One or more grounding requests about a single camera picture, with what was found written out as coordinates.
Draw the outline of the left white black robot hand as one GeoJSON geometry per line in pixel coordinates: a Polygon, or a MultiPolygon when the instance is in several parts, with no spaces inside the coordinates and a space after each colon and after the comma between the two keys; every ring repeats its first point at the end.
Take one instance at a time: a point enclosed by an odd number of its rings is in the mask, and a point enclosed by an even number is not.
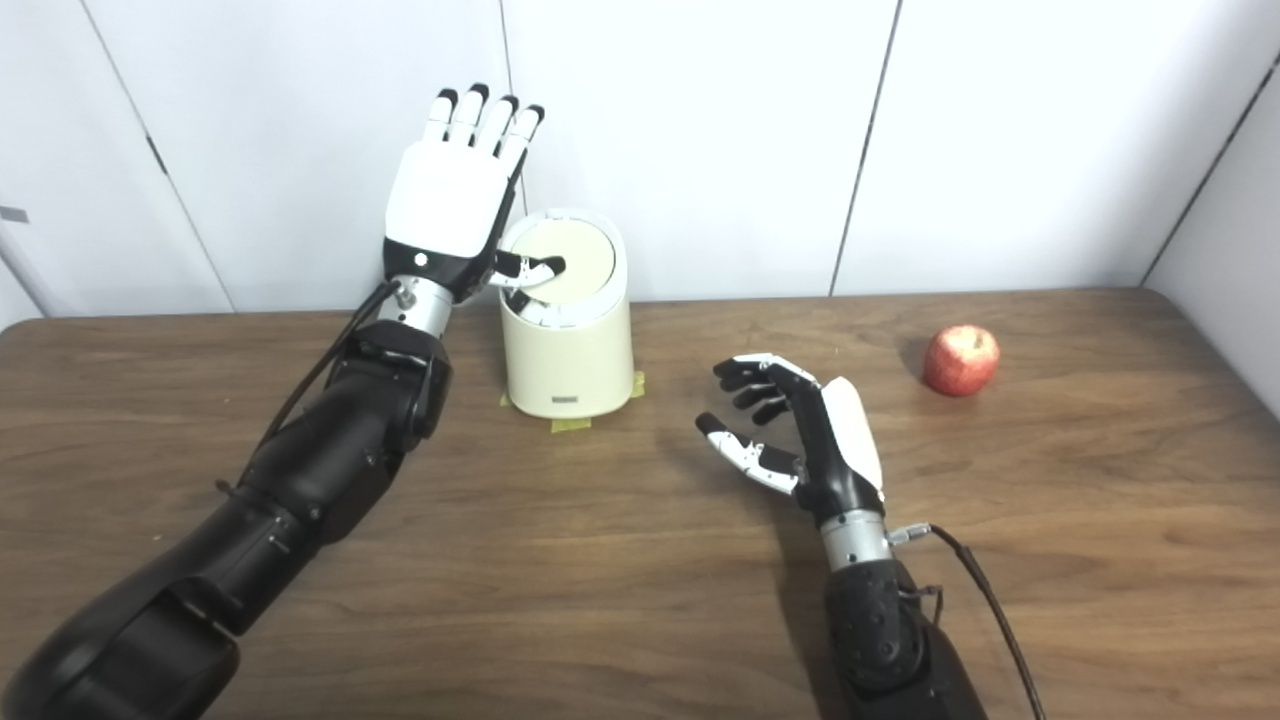
{"type": "Polygon", "coordinates": [[[492,99],[484,83],[442,90],[421,138],[403,152],[385,211],[387,278],[411,277],[461,304],[489,286],[524,290],[566,270],[562,256],[500,249],[515,187],[543,106],[492,99]]]}

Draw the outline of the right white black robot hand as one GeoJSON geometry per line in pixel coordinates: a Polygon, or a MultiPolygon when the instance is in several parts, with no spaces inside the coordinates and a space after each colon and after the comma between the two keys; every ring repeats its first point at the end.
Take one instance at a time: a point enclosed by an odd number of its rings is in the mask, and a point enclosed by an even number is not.
{"type": "Polygon", "coordinates": [[[751,410],[764,427],[790,413],[803,454],[796,455],[731,430],[712,413],[696,428],[707,442],[749,479],[796,500],[820,527],[855,511],[884,516],[883,482],[861,400],[851,382],[822,384],[813,374],[776,354],[744,354],[718,363],[713,374],[732,405],[751,410]]]}

